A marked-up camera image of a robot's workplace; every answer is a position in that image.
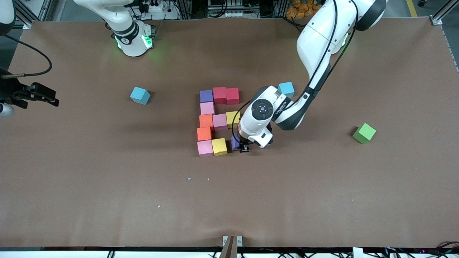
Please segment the green foam cube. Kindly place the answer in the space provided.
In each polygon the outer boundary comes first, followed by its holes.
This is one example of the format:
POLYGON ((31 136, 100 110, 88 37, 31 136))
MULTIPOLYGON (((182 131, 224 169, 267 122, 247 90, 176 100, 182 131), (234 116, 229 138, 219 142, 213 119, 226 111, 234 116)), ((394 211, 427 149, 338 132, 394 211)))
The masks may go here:
POLYGON ((354 139, 356 139, 361 144, 368 143, 374 134, 377 131, 371 127, 369 124, 364 123, 361 127, 359 127, 353 134, 354 139))

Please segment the white power strip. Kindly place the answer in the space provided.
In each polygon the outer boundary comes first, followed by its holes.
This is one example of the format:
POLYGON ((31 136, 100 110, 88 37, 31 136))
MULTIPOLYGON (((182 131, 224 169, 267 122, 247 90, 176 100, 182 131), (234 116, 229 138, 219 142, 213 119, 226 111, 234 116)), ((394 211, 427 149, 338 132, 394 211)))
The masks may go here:
POLYGON ((178 20, 181 14, 173 0, 136 0, 135 16, 142 20, 178 20))

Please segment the red foam cube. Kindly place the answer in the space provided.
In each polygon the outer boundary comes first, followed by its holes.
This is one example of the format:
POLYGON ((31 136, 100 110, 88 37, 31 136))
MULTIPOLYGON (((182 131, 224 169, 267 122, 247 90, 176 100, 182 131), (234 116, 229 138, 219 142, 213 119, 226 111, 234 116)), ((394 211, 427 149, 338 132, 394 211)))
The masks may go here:
POLYGON ((226 104, 237 105, 240 103, 239 88, 226 88, 226 104))
POLYGON ((227 104, 226 87, 213 88, 213 102, 215 105, 227 104))

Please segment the metal table clamp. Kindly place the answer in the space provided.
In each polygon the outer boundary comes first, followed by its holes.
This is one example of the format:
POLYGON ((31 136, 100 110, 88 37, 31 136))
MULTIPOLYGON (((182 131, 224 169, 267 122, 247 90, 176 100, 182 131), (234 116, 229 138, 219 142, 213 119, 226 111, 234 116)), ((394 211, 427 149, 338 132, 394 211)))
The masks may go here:
POLYGON ((242 236, 223 236, 223 248, 219 258, 240 258, 239 247, 243 247, 242 236))

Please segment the light blue foam cube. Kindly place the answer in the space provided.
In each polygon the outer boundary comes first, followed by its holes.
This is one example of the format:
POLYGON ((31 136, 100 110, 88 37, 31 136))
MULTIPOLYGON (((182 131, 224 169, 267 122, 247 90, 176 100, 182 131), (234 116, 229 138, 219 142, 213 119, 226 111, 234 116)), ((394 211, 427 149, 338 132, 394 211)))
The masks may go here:
POLYGON ((141 105, 147 105, 150 97, 151 95, 149 91, 147 91, 146 89, 140 88, 140 87, 134 87, 130 95, 130 98, 135 103, 138 103, 141 105))
POLYGON ((293 98, 295 89, 292 82, 279 83, 278 91, 288 98, 293 98))

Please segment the white electronics box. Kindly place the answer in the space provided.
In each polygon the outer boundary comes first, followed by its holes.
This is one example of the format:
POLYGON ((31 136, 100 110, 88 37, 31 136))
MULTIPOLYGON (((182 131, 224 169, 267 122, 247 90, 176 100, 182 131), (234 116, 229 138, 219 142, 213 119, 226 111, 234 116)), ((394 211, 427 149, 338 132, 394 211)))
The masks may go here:
POLYGON ((210 18, 242 17, 245 10, 244 0, 207 0, 207 14, 210 18))

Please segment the brown table cover sheet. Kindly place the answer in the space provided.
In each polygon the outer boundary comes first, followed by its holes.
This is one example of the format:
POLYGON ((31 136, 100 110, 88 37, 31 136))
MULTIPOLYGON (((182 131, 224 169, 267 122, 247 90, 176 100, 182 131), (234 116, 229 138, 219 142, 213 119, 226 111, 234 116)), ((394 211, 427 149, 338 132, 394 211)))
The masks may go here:
POLYGON ((297 37, 277 19, 166 21, 130 58, 103 22, 33 24, 21 40, 53 69, 22 82, 60 105, 0 119, 0 246, 459 241, 459 72, 428 18, 357 32, 301 125, 274 125, 272 145, 198 155, 200 90, 238 87, 242 102, 287 81, 302 91, 297 37), (377 132, 361 144, 364 123, 377 132))

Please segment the yellow foam cube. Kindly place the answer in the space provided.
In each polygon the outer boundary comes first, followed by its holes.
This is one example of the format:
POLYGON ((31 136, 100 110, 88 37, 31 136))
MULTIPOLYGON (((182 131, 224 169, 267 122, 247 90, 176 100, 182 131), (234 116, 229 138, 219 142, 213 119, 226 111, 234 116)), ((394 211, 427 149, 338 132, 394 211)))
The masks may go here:
POLYGON ((226 140, 224 138, 212 139, 211 144, 215 156, 228 154, 226 140))
POLYGON ((228 129, 236 130, 240 121, 240 112, 239 111, 229 111, 226 112, 226 121, 228 129))

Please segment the aluminium frame strut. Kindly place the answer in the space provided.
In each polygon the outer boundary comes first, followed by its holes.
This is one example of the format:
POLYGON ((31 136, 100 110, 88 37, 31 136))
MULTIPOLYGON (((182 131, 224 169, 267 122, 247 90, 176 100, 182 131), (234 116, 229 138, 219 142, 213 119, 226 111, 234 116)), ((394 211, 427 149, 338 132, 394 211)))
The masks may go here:
POLYGON ((432 25, 442 25, 442 19, 458 5, 459 0, 446 0, 445 4, 435 14, 430 16, 432 25))
POLYGON ((13 0, 16 10, 16 24, 30 29, 34 21, 51 21, 56 0, 13 0))

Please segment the bag of orange fruits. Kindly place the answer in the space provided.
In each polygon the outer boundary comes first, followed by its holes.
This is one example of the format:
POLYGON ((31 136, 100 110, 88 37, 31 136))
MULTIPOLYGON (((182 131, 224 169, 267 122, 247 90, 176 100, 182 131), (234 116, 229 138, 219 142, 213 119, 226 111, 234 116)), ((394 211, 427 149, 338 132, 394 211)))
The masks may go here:
POLYGON ((313 16, 322 7, 319 0, 289 0, 285 17, 300 19, 313 16))

